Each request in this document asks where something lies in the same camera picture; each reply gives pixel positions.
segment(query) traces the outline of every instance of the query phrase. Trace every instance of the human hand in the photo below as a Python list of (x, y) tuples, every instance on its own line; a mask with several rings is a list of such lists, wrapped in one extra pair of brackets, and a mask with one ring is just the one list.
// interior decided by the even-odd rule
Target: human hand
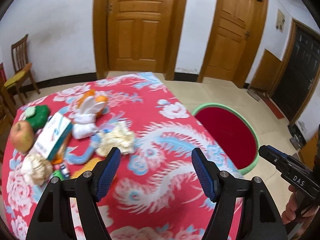
[[(282, 213), (281, 218), (283, 223), (286, 225), (289, 222), (293, 221), (296, 218), (296, 214), (295, 211), (298, 208), (297, 205), (297, 201), (295, 198), (296, 195), (296, 189), (290, 185), (289, 186), (289, 191), (292, 192), (290, 199), (287, 203), (287, 205), (285, 206), (285, 211)], [(313, 218), (315, 217), (316, 213), (318, 212), (319, 207), (312, 207), (307, 213), (305, 213), (302, 217), (302, 221), (301, 223), (303, 223), (302, 227), (299, 229), (299, 231), (297, 232), (296, 236), (301, 236), (306, 229), (308, 228), (308, 226), (310, 225), (310, 223), (312, 222)]]

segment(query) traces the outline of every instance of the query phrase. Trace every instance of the dark door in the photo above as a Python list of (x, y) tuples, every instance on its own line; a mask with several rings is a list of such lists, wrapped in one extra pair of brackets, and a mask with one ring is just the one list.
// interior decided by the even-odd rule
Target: dark door
[(297, 28), (295, 45), (272, 100), (291, 121), (305, 100), (319, 68), (320, 43)]

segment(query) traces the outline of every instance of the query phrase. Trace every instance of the doorway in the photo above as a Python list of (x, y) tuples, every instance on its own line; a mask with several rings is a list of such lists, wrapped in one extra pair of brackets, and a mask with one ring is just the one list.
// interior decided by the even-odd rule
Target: doorway
[(319, 80), (320, 35), (293, 20), (283, 66), (269, 94), (290, 124), (296, 122)]
[(186, 0), (94, 0), (93, 40), (98, 78), (110, 70), (171, 76), (185, 4)]
[(217, 0), (198, 82), (204, 76), (242, 88), (258, 50), (268, 0)]

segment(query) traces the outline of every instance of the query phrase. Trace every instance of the door frame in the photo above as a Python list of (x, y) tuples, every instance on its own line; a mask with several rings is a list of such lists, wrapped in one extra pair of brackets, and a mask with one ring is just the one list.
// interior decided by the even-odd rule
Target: door frame
[[(169, 35), (164, 61), (164, 76), (166, 80), (173, 80), (174, 77), (174, 69), (178, 56), (186, 3), (187, 0), (173, 0)], [(108, 0), (93, 0), (93, 46), (98, 79), (105, 78), (109, 71), (107, 17)]]
[[(280, 69), (278, 72), (278, 75), (275, 79), (275, 81), (273, 82), (272, 88), (270, 89), (270, 91), (268, 92), (269, 97), (271, 98), (273, 96), (273, 94), (276, 91), (276, 88), (278, 87), (282, 76), (284, 75), (284, 71), (286, 70), (292, 51), (293, 51), (293, 47), (294, 47), (294, 42), (296, 39), (296, 32), (297, 32), (297, 28), (302, 29), (303, 31), (305, 31), (306, 33), (308, 33), (311, 37), (313, 37), (315, 40), (320, 42), (320, 34), (315, 32), (314, 30), (312, 30), (310, 27), (308, 27), (307, 25), (303, 24), (302, 22), (292, 18), (292, 22), (291, 22), (291, 28), (290, 28), (290, 36), (288, 39), (288, 43), (287, 43), (287, 47), (285, 49), (285, 53), (283, 56), (283, 60), (282, 63), (280, 65)], [(320, 78), (320, 62), (319, 62), (319, 68), (318, 71), (316, 73), (315, 79), (312, 82), (311, 88), (308, 91), (308, 94), (306, 96), (306, 98), (304, 99), (303, 103), (301, 104), (300, 108), (298, 109), (298, 111), (295, 113), (294, 117), (292, 120), (289, 120), (290, 125), (294, 124), (298, 118), (300, 117), (300, 115), (302, 114), (303, 110), (306, 108), (307, 104), (309, 103), (315, 89), (316, 86), (319, 82), (319, 78)]]
[[(268, 1), (262, 0), (255, 4), (252, 20), (251, 34), (247, 39), (244, 51), (240, 58), (238, 67), (236, 69), (235, 75), (231, 80), (238, 88), (243, 88), (245, 80), (249, 74), (254, 58), (257, 54), (260, 41), (263, 34), (264, 25), (266, 22), (267, 11), (268, 11)], [(210, 61), (210, 55), (215, 45), (215, 36), (219, 28), (220, 12), (223, 6), (223, 0), (217, 0), (216, 9), (213, 17), (213, 24), (209, 36), (209, 41), (207, 44), (207, 49), (204, 55), (204, 60), (201, 66), (201, 70), (197, 79), (197, 82), (202, 83), (204, 78), (204, 73), (207, 69), (207, 65)]]

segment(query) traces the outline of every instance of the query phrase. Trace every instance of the cardboard box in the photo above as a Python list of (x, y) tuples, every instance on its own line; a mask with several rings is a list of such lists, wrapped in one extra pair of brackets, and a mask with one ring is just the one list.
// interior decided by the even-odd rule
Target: cardboard box
[(33, 148), (44, 158), (51, 161), (71, 130), (71, 120), (60, 113), (55, 113), (44, 126)]

